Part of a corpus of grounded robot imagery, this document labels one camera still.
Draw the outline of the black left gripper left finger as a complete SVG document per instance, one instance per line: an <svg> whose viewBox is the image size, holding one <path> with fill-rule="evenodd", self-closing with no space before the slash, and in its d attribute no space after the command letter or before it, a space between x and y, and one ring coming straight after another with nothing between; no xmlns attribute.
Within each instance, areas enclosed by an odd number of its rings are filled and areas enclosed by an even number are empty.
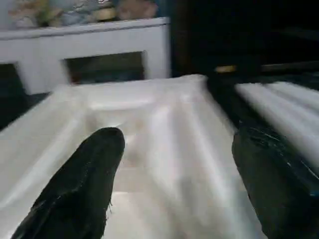
<svg viewBox="0 0 319 239"><path fill-rule="evenodd" d="M124 149L117 127L87 137L49 180L12 238L100 239Z"/></svg>

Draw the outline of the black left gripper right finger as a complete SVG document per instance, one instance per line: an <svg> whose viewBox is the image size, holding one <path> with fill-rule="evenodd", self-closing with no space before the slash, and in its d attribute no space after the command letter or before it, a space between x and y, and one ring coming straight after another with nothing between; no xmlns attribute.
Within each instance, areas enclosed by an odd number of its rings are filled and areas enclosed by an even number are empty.
<svg viewBox="0 0 319 239"><path fill-rule="evenodd" d="M319 177L283 136L267 127L241 126L232 154L268 238L319 237Z"/></svg>

